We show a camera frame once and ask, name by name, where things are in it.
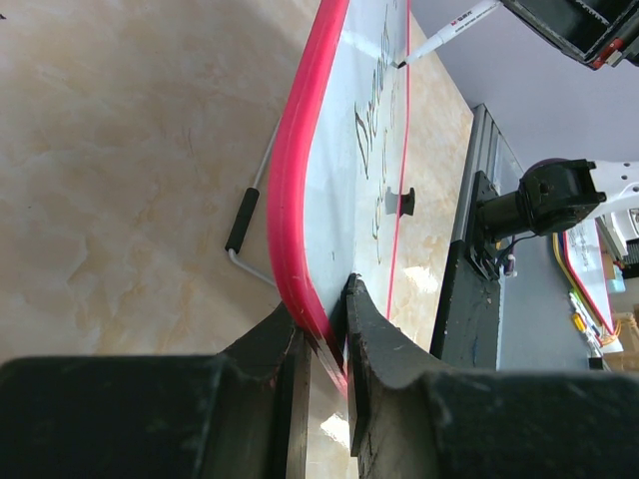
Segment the white marker pen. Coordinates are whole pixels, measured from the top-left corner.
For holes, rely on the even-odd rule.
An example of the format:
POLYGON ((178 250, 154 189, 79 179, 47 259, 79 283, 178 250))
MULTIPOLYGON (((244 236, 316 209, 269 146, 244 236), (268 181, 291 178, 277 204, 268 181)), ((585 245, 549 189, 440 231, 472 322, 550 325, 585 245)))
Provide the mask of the white marker pen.
POLYGON ((449 23, 447 23, 445 26, 443 26, 435 34, 429 37, 423 45, 412 51, 402 61, 396 64, 395 67, 397 69, 402 69, 408 65, 411 65, 418 59, 429 55, 442 45, 448 43, 450 40, 460 35, 462 32, 466 31, 471 26, 478 23, 480 20, 487 17, 501 5, 502 2, 497 0, 480 1, 472 8, 460 14, 449 23))

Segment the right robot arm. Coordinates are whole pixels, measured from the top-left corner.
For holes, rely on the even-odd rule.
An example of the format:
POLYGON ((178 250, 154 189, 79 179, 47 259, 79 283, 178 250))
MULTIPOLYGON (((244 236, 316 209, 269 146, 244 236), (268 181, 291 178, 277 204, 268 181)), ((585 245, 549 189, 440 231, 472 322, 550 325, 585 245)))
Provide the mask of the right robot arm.
MULTIPOLYGON (((504 7, 547 43, 597 71, 638 62, 635 1, 506 1, 504 7)), ((523 233, 545 237, 638 205, 635 163, 548 159, 531 167, 515 191, 476 187, 468 230, 495 243, 523 233)))

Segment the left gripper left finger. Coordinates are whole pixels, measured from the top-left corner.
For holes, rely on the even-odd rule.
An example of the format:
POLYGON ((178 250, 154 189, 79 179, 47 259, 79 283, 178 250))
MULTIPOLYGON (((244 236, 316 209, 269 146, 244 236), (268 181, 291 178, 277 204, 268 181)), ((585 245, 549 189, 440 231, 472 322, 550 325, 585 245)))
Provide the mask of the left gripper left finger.
POLYGON ((301 478, 311 351, 283 306, 213 355, 1 367, 5 478, 301 478))

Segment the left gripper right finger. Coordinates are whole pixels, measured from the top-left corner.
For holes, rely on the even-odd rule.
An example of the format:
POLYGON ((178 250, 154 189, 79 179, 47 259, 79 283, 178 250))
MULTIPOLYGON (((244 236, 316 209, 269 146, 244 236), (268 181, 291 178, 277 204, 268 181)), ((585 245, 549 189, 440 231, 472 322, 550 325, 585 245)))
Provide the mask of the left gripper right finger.
POLYGON ((350 453, 362 478, 634 478, 638 377, 459 369, 344 287, 350 453))

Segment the pink framed whiteboard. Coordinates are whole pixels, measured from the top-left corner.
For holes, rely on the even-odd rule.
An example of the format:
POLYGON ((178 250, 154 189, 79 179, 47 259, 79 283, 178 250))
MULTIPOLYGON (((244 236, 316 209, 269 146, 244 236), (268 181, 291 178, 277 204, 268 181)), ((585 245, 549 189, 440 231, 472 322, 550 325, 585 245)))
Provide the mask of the pink framed whiteboard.
POLYGON ((319 4, 283 114, 226 243, 237 260, 258 203, 266 206, 273 285, 339 390, 347 382, 342 292, 363 277, 389 314, 410 110, 410 5, 319 4))

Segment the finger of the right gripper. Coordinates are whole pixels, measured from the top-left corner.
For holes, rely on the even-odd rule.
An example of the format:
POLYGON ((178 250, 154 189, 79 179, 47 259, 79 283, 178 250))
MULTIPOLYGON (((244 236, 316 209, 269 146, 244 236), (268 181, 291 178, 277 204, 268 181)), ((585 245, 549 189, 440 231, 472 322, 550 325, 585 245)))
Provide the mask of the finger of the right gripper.
POLYGON ((511 0, 504 7, 565 56, 591 69, 638 65, 637 0, 511 0))

